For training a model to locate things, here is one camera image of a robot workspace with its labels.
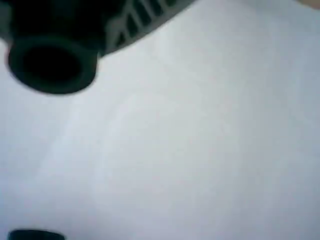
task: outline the dark plastic housing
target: dark plastic housing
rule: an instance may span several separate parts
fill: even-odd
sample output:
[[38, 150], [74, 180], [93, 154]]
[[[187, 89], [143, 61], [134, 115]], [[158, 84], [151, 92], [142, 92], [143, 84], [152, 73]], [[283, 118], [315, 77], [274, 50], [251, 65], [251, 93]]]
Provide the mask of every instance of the dark plastic housing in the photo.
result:
[[12, 75], [36, 91], [72, 94], [99, 59], [154, 31], [194, 0], [0, 0]]

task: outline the black tube opening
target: black tube opening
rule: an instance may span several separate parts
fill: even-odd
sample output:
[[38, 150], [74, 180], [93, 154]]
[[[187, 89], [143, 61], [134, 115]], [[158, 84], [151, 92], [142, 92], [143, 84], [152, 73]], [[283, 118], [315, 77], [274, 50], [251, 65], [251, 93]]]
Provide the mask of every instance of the black tube opening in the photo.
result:
[[22, 84], [42, 93], [73, 94], [95, 79], [98, 52], [61, 36], [15, 41], [7, 65]]
[[82, 71], [74, 54], [56, 46], [34, 46], [21, 56], [21, 61], [21, 70], [44, 85], [65, 84]]

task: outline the circular opening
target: circular opening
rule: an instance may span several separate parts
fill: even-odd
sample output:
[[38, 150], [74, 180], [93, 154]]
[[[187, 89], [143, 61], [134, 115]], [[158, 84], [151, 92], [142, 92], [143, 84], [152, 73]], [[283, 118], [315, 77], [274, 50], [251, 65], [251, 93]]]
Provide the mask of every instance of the circular opening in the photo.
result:
[[56, 46], [34, 46], [22, 56], [22, 71], [38, 81], [63, 84], [81, 72], [76, 56]]

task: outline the white surface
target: white surface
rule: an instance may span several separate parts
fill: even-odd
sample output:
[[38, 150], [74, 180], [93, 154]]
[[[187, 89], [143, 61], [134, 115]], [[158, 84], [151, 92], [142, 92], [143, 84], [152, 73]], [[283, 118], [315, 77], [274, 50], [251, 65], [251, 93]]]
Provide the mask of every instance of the white surface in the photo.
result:
[[319, 22], [292, 0], [200, 0], [72, 97], [1, 63], [0, 239], [320, 239]]

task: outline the black cylindrical port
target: black cylindrical port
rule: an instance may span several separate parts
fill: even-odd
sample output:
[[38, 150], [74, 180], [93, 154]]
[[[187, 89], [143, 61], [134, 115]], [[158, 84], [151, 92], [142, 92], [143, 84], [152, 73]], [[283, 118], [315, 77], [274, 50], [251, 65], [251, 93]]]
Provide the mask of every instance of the black cylindrical port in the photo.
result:
[[99, 0], [14, 1], [8, 67], [39, 92], [81, 91], [106, 47], [104, 24]]
[[16, 229], [8, 234], [7, 240], [65, 240], [65, 237], [46, 230]]

